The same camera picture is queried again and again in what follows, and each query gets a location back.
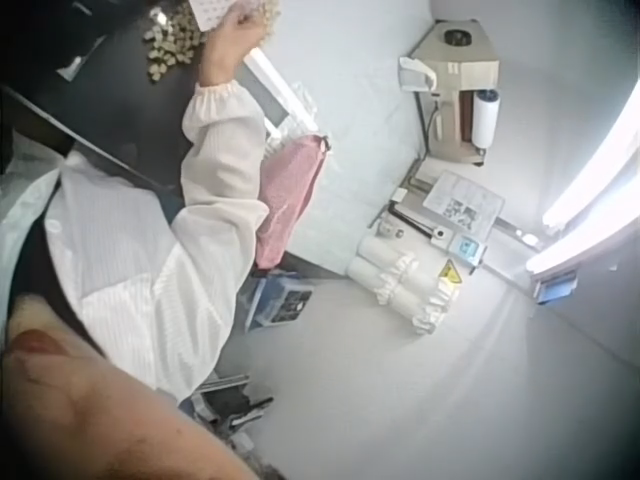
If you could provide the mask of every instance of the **machine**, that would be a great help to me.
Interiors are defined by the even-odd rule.
[[[429,155],[484,164],[498,120],[499,66],[476,20],[437,22],[411,56],[400,59],[402,88],[416,92],[421,105],[435,103],[424,121]]]

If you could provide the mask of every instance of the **ceiling light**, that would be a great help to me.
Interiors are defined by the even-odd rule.
[[[534,275],[586,252],[640,216],[640,175],[608,198],[579,227],[527,262]]]
[[[542,221],[550,228],[566,225],[589,205],[629,160],[629,145],[640,130],[640,82],[636,83],[622,113],[589,163],[569,188],[545,213]]]
[[[535,235],[525,233],[524,235],[522,235],[522,241],[530,247],[535,247],[540,242],[540,239]]]

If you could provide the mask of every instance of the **warning label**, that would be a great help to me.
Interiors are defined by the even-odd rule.
[[[460,285],[462,283],[462,277],[451,260],[447,260],[447,264],[440,272],[440,278],[446,278],[455,285]]]

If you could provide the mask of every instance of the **person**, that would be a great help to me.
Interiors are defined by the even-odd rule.
[[[265,32],[234,5],[209,33],[171,224],[152,192],[78,154],[3,191],[2,418],[59,478],[255,478],[176,403],[215,366],[268,213],[264,116],[234,81]]]
[[[0,293],[1,312],[21,293],[44,296],[114,365],[176,402],[210,375],[268,213],[257,199],[264,114],[234,80],[265,32],[262,17],[247,18],[238,5],[209,35],[182,123],[193,142],[181,169],[185,207],[171,224],[153,192],[102,173],[76,152],[40,179],[54,190],[37,192],[45,199],[42,235],[32,224],[18,232],[24,242],[15,240],[16,219],[34,215],[25,209],[37,203],[31,191],[18,200],[0,227],[0,243],[30,248],[23,257],[31,259],[48,250],[63,298],[34,287],[42,271],[21,258],[13,291]]]

